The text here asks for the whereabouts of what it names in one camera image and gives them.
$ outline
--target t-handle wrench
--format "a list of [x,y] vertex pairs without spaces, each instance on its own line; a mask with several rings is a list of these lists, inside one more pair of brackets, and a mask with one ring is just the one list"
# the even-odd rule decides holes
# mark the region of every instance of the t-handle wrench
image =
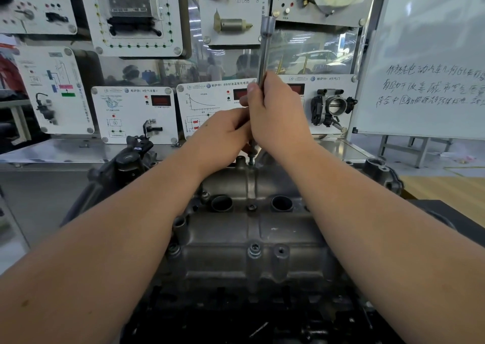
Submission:
[[[268,67],[268,58],[270,55],[271,37],[275,33],[276,18],[263,16],[261,19],[261,46],[259,48],[259,71],[256,83],[264,91],[264,78],[266,77],[266,68]],[[257,153],[256,141],[251,140],[251,151],[249,153],[249,165],[254,165],[254,157]]]

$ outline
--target forearm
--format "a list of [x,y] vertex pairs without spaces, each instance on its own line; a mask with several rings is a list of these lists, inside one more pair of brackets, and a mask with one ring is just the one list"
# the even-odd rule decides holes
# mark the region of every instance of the forearm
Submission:
[[482,247],[320,146],[280,162],[345,270],[404,340],[483,339]]
[[7,342],[110,340],[159,265],[202,179],[183,149],[88,210],[0,279]]

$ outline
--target yellow floor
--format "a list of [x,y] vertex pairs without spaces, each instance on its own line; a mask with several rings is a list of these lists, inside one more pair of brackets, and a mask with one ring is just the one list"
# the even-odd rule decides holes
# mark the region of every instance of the yellow floor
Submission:
[[404,198],[441,200],[485,227],[485,178],[401,176]]

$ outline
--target metal pipe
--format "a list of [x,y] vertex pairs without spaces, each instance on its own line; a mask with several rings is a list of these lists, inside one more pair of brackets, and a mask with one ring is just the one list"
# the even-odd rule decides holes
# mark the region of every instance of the metal pipe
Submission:
[[[259,70],[257,84],[264,90],[264,77],[266,75],[266,68],[268,67],[268,59],[270,55],[271,37],[275,33],[276,18],[263,16],[261,19],[261,46],[259,48]],[[249,153],[249,165],[254,165],[254,157],[257,154],[255,149],[256,141],[250,142],[251,151]]]

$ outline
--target red digital display screen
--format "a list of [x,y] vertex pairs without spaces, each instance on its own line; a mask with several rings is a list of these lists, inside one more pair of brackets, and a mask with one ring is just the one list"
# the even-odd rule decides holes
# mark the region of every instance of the red digital display screen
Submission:
[[247,89],[234,89],[234,100],[240,100],[247,95]]
[[152,95],[152,105],[153,106],[171,106],[172,100],[170,95]]
[[299,95],[303,95],[305,93],[304,83],[290,83],[288,86],[290,86],[290,88]]

